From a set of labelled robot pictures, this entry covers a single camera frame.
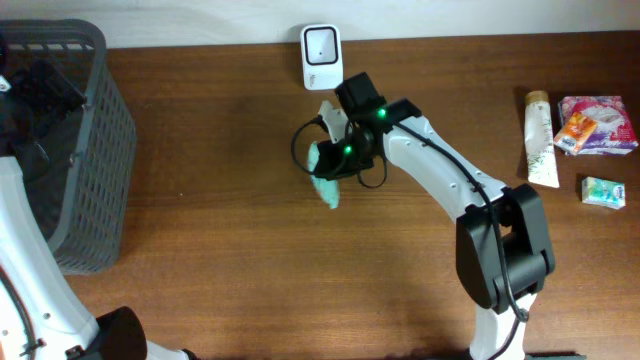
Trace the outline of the teal wet wipes pack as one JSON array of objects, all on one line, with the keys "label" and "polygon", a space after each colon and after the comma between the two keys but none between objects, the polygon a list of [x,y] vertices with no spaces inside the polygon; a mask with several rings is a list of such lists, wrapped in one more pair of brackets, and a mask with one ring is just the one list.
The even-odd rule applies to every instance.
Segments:
[{"label": "teal wet wipes pack", "polygon": [[[307,169],[314,171],[319,162],[320,152],[317,142],[312,142],[307,155]],[[325,202],[330,209],[337,209],[340,202],[339,184],[336,180],[326,180],[318,178],[314,175],[310,176],[312,185],[321,200]]]}]

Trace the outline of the white tube with brown cap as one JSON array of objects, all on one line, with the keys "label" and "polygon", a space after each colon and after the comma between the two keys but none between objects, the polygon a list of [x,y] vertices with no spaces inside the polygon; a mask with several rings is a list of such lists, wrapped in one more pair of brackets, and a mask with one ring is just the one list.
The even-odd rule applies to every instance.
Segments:
[{"label": "white tube with brown cap", "polygon": [[528,181],[558,188],[551,108],[548,94],[543,90],[525,96],[524,145]]}]

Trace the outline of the orange small tissue pack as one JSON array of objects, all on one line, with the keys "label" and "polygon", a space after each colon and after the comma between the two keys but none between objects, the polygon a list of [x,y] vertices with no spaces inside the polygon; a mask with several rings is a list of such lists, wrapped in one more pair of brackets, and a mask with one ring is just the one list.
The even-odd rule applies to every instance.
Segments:
[{"label": "orange small tissue pack", "polygon": [[574,112],[554,137],[554,145],[571,155],[577,155],[597,127],[598,123],[592,118]]}]

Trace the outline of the teal small tissue pack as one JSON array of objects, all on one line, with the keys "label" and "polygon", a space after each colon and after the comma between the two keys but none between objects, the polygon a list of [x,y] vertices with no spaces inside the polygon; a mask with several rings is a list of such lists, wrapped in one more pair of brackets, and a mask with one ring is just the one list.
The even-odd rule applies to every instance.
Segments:
[{"label": "teal small tissue pack", "polygon": [[586,177],[582,180],[581,191],[583,203],[616,210],[626,206],[623,183]]}]

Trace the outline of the red purple white packet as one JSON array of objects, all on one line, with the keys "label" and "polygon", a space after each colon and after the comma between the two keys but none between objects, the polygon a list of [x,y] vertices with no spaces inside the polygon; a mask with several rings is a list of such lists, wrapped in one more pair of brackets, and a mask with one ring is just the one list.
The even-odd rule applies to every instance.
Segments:
[{"label": "red purple white packet", "polygon": [[578,155],[626,155],[639,146],[621,96],[566,96],[558,109],[561,125],[575,113],[597,123]]}]

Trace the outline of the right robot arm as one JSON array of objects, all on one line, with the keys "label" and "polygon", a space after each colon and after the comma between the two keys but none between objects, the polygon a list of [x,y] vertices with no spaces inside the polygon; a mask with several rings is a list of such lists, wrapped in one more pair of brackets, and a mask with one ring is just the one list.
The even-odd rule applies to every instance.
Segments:
[{"label": "right robot arm", "polygon": [[475,303],[466,359],[524,359],[530,309],[555,269],[539,194],[510,187],[479,170],[433,129],[407,99],[392,103],[367,73],[335,90],[312,124],[327,134],[303,170],[317,180],[361,177],[380,158],[411,176],[446,212],[456,230],[456,273]]}]

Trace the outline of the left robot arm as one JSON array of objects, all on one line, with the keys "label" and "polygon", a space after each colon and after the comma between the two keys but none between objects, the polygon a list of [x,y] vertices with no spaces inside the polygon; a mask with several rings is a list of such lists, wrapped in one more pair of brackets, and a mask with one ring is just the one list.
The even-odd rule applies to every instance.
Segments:
[{"label": "left robot arm", "polygon": [[188,359],[126,306],[92,314],[67,282],[120,255],[135,123],[103,57],[1,54],[1,355]]}]

